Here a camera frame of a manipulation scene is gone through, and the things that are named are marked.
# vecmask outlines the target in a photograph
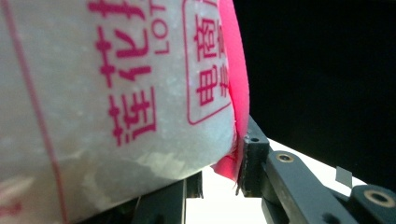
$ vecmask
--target screw hole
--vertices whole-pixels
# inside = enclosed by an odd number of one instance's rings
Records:
[[[276,158],[282,162],[293,162],[294,158],[288,154],[277,154]]]
[[[396,202],[388,194],[379,190],[367,189],[364,191],[364,196],[370,202],[382,207],[391,208],[396,206]]]
[[[279,158],[280,158],[282,161],[289,161],[289,160],[290,160],[290,157],[287,156],[287,155],[280,155]]]
[[[376,200],[378,200],[381,203],[386,203],[388,201],[387,198],[385,198],[384,196],[377,194],[377,193],[373,193],[372,196],[373,196],[373,198],[375,198]]]
[[[328,224],[340,224],[340,220],[335,217],[333,214],[325,213],[322,215],[322,220]]]

